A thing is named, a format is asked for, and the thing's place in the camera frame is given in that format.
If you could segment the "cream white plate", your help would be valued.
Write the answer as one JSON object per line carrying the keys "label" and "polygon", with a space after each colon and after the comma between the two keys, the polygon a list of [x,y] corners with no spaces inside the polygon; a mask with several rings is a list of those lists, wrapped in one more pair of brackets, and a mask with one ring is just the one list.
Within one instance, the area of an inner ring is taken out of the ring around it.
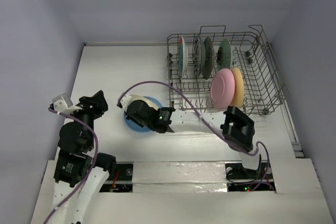
{"label": "cream white plate", "polygon": [[129,105],[133,102],[133,101],[143,101],[146,102],[150,107],[154,108],[154,109],[158,109],[161,107],[161,104],[159,101],[157,101],[154,98],[151,97],[143,97],[141,95],[136,95],[136,94],[132,94],[132,95],[128,95],[126,94],[122,99],[121,99],[121,104],[123,106],[123,109],[126,111],[127,108],[129,107]]}

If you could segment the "blue plate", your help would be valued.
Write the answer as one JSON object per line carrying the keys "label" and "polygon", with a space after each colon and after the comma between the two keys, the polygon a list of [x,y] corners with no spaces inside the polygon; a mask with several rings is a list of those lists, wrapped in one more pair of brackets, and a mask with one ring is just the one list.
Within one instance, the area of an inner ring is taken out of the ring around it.
{"label": "blue plate", "polygon": [[[154,97],[145,96],[145,98],[149,99],[151,102],[153,102],[159,108],[162,106],[161,102]],[[124,114],[124,122],[125,122],[125,124],[128,128],[130,128],[131,130],[133,130],[135,132],[146,133],[146,132],[151,131],[148,127],[140,127],[139,125],[137,125],[133,121],[128,120],[127,116],[125,114]]]}

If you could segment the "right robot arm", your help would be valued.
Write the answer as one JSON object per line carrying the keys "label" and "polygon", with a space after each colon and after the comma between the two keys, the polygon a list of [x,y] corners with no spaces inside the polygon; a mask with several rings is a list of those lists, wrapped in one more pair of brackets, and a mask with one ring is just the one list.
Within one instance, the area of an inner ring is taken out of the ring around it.
{"label": "right robot arm", "polygon": [[237,152],[241,171],[253,178],[261,171],[258,152],[254,152],[254,121],[236,107],[225,112],[188,112],[172,107],[159,108],[149,99],[126,95],[119,102],[127,120],[159,134],[198,132],[212,133]]}

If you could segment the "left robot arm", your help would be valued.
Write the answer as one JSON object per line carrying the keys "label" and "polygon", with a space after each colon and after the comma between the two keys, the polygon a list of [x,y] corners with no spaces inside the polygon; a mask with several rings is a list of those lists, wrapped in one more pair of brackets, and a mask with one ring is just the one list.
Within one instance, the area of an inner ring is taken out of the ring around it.
{"label": "left robot arm", "polygon": [[44,222],[83,223],[93,197],[116,174],[116,158],[98,151],[94,132],[94,121],[107,112],[108,104],[100,90],[81,97],[78,104],[66,94],[59,95],[48,110],[70,121],[59,131],[53,204]]}

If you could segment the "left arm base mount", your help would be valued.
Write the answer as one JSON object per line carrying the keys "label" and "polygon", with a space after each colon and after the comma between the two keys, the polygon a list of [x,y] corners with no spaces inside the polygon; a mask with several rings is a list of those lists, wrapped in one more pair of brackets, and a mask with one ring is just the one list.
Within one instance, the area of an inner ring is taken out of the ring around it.
{"label": "left arm base mount", "polygon": [[133,192],[133,163],[117,163],[115,174],[110,176],[101,186],[100,193]]}

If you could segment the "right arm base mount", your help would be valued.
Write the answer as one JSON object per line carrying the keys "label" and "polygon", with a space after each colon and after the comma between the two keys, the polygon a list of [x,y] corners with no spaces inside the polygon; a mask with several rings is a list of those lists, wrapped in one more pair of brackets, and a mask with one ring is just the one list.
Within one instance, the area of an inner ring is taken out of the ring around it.
{"label": "right arm base mount", "polygon": [[226,163],[228,192],[276,191],[271,165],[261,162],[257,170],[243,168],[241,163]]}

